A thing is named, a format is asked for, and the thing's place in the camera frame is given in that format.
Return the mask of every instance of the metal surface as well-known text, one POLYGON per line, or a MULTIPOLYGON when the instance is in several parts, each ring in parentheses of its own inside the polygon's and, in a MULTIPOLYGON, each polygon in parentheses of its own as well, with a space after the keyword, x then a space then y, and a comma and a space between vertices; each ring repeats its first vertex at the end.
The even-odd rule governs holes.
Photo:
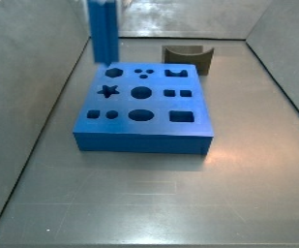
POLYGON ((277 0, 247 42, 299 108, 299 0, 277 0))
POLYGON ((273 0, 135 0, 122 37, 246 39, 273 0))
POLYGON ((299 244, 299 115, 245 42, 122 40, 122 61, 165 45, 215 47, 202 86, 207 157, 81 152, 93 80, 83 54, 0 220, 0 245, 299 244))
POLYGON ((163 46, 162 62, 167 64, 194 64, 201 76, 209 75, 215 48, 203 51, 202 46, 163 46))
POLYGON ((0 1, 0 211, 87 39, 65 0, 0 1))

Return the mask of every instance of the blue foam block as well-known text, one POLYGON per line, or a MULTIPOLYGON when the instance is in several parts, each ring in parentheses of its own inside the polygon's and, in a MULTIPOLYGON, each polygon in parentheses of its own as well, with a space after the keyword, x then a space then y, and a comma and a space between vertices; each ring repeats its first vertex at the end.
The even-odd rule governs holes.
POLYGON ((195 66, 99 67, 73 133, 81 150, 206 154, 214 132, 195 66))

